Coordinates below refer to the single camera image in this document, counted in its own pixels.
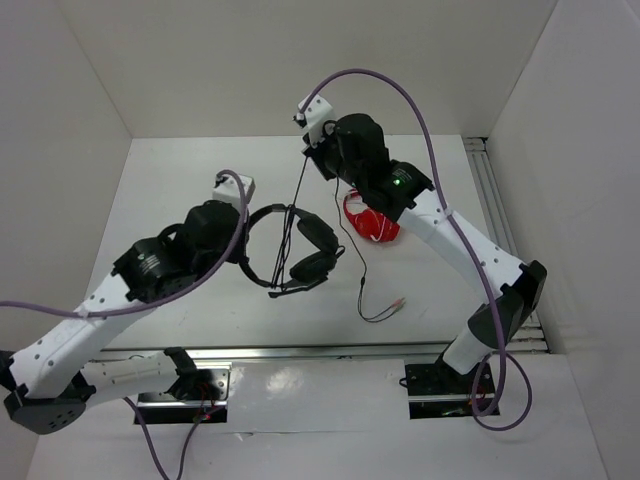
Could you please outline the black headset with microphone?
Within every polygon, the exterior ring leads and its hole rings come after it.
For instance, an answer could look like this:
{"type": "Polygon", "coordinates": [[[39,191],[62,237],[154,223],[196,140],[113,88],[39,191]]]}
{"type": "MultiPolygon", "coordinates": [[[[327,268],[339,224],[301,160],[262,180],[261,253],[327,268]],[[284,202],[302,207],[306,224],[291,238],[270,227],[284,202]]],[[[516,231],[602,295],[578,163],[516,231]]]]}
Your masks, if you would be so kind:
{"type": "Polygon", "coordinates": [[[271,204],[252,213],[239,267],[254,284],[268,290],[272,299],[310,291],[328,280],[345,247],[333,228],[317,214],[294,205],[271,204]],[[282,239],[270,276],[259,276],[248,256],[249,234],[269,216],[283,216],[282,239]]]}

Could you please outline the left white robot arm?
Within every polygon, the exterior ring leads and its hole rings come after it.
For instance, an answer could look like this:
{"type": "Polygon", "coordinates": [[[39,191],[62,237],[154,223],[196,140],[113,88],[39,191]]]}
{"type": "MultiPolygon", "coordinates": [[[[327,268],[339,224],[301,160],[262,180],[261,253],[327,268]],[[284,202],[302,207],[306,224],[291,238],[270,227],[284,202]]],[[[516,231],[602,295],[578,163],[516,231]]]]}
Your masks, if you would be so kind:
{"type": "Polygon", "coordinates": [[[210,382],[182,347],[151,356],[102,362],[97,354],[237,253],[245,217],[238,207],[209,200],[184,222],[135,242],[74,312],[31,346],[1,354],[8,417],[38,435],[57,432],[87,409],[139,393],[184,399],[210,382]]]}

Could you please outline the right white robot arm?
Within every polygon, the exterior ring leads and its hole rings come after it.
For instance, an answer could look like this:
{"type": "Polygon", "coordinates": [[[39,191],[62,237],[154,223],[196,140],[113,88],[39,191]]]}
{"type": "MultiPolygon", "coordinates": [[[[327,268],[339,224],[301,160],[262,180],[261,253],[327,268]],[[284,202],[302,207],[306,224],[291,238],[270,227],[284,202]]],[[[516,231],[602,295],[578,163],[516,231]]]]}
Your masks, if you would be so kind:
{"type": "Polygon", "coordinates": [[[332,113],[309,112],[294,120],[304,131],[305,155],[325,179],[354,187],[367,206],[429,245],[483,299],[436,369],[441,388],[460,391],[482,358],[508,344],[531,316],[546,268],[502,250],[459,213],[444,208],[429,177],[390,158],[383,131],[370,116],[336,119],[332,113]]]}

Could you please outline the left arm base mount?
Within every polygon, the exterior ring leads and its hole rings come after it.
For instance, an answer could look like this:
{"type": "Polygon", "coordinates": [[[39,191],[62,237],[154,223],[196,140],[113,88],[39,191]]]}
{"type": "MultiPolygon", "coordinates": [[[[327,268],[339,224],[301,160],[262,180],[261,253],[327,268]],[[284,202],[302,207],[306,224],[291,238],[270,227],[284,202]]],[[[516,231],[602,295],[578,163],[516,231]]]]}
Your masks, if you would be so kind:
{"type": "Polygon", "coordinates": [[[197,366],[181,347],[163,351],[177,365],[178,379],[168,390],[139,394],[136,406],[150,425],[227,422],[230,367],[197,366]]]}

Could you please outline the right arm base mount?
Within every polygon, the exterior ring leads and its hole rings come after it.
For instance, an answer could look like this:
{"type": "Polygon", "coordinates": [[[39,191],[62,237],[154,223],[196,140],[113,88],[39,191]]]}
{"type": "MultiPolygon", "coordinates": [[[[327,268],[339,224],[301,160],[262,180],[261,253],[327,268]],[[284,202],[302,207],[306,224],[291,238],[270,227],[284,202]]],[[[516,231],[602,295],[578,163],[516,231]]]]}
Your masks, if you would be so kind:
{"type": "Polygon", "coordinates": [[[479,384],[473,389],[477,368],[460,375],[444,363],[406,364],[405,374],[398,381],[408,396],[411,420],[470,417],[472,399],[486,408],[496,388],[491,368],[485,365],[479,384]]]}

